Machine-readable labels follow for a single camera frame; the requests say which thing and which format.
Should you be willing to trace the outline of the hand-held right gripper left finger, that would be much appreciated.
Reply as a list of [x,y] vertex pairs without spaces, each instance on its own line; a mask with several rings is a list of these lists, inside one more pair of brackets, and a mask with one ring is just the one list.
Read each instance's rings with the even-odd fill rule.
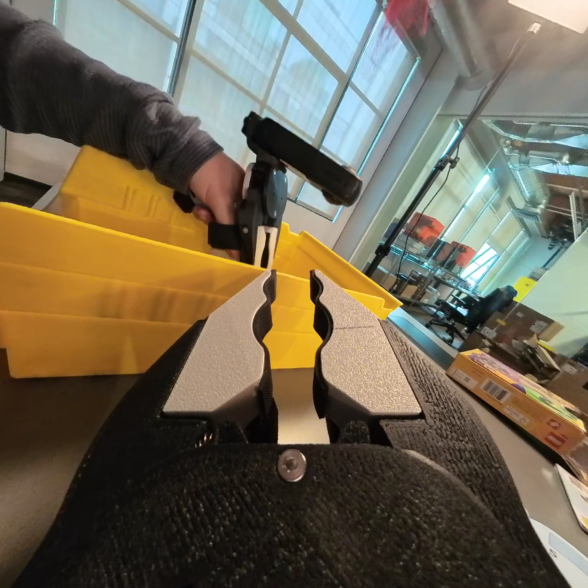
[[252,442],[277,443],[269,350],[275,270],[266,270],[203,322],[173,381],[163,415],[235,422]]

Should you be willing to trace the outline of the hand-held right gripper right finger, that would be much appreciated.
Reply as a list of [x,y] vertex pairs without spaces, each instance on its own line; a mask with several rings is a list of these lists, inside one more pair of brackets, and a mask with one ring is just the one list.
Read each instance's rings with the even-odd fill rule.
[[381,422],[423,419],[413,386],[382,321],[319,270],[311,271],[315,355],[313,403],[330,443],[352,423],[379,437]]

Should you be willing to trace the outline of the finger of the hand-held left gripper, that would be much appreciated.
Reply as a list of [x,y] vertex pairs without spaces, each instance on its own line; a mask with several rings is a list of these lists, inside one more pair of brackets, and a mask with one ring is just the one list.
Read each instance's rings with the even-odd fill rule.
[[254,266],[272,270],[280,229],[259,225],[254,239]]

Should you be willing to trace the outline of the yellow plastic bin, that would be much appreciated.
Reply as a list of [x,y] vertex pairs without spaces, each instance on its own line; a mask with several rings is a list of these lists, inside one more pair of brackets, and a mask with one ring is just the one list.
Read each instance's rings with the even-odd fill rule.
[[262,268],[213,254],[149,172],[82,148],[47,210],[1,203],[1,349],[13,378],[130,375]]

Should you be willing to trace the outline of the instruction booklet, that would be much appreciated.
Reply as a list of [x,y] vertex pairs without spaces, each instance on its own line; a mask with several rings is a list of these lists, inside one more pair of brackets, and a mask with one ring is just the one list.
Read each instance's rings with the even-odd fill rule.
[[587,557],[548,526],[530,518],[544,549],[570,587],[587,587]]

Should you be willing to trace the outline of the person's left hand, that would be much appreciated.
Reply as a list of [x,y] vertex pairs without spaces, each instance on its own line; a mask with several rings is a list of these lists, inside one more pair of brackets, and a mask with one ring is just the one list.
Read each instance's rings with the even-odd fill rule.
[[188,188],[199,201],[193,214],[204,224],[236,224],[245,170],[224,152],[207,160]]

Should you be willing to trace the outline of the large paned window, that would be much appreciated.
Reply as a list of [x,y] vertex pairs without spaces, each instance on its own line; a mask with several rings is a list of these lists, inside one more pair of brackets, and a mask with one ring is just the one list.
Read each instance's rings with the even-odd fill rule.
[[168,92],[246,166],[251,111],[364,171],[420,55],[384,1],[54,1],[71,45]]

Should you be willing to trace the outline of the black light stand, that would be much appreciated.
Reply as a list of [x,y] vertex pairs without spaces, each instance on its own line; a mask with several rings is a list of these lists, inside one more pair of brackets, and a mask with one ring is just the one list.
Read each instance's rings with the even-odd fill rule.
[[450,170],[454,169],[458,162],[459,158],[457,156],[457,151],[459,149],[462,140],[464,140],[465,136],[469,132],[473,123],[478,119],[478,117],[483,112],[484,108],[487,106],[488,102],[492,98],[492,96],[496,93],[504,79],[507,77],[508,73],[512,69],[515,61],[524,52],[526,47],[529,43],[531,43],[537,36],[541,29],[540,22],[533,22],[531,26],[527,29],[527,31],[515,42],[511,53],[506,59],[506,62],[498,71],[496,76],[489,82],[487,87],[482,90],[476,103],[474,104],[474,108],[466,118],[466,121],[463,123],[458,135],[446,149],[443,156],[441,156],[436,164],[432,167],[430,173],[427,175],[425,181],[423,182],[420,189],[417,191],[415,197],[407,206],[406,210],[404,211],[403,215],[398,220],[397,224],[391,231],[390,235],[386,238],[386,240],[378,245],[375,250],[374,257],[371,262],[368,264],[367,268],[364,270],[364,274],[367,277],[372,277],[375,270],[378,268],[378,265],[384,258],[390,253],[392,245],[394,244],[397,237],[400,235],[404,226],[409,222],[412,215],[416,211],[419,204],[423,201],[424,197],[429,192],[430,188],[433,186],[434,182],[437,178],[441,175],[446,168]]

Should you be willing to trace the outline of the metal shelf with orange boxes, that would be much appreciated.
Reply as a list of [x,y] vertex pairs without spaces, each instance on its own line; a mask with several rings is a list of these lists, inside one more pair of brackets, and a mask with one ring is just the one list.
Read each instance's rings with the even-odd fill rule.
[[471,291],[465,269],[476,250],[464,243],[443,238],[445,226],[434,217],[416,212],[379,263],[375,280],[384,289],[415,298],[427,288]]

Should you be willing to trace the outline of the black office chair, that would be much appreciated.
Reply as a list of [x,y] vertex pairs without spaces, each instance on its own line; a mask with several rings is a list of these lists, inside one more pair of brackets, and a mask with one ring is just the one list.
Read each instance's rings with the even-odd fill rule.
[[468,335],[485,323],[495,312],[502,313],[518,296],[518,291],[511,285],[493,290],[487,296],[480,299],[467,298],[457,304],[440,301],[438,311],[441,318],[430,319],[424,327],[431,329],[433,326],[444,327],[449,335],[448,344],[452,345],[455,337],[465,342]]

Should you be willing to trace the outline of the yellow cardboard toy box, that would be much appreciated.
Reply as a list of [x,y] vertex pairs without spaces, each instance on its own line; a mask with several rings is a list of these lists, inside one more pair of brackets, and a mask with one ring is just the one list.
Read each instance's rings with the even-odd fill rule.
[[487,353],[457,354],[446,375],[562,457],[587,449],[577,407]]

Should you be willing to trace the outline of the pile of cardboard boxes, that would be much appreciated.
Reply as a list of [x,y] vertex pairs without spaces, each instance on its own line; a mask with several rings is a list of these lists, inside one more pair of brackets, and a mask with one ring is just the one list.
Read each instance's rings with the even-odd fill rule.
[[459,351],[480,350],[544,386],[572,378],[586,389],[587,352],[557,351],[555,340],[566,332],[563,324],[517,303],[508,313],[493,313]]

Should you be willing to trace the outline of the silver ventilation ducts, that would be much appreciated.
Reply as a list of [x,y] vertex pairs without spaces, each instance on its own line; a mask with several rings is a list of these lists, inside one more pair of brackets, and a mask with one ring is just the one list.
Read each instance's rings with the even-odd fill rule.
[[587,175],[587,1],[432,1],[458,78],[440,114],[497,155],[500,180],[523,180],[533,208],[542,175]]

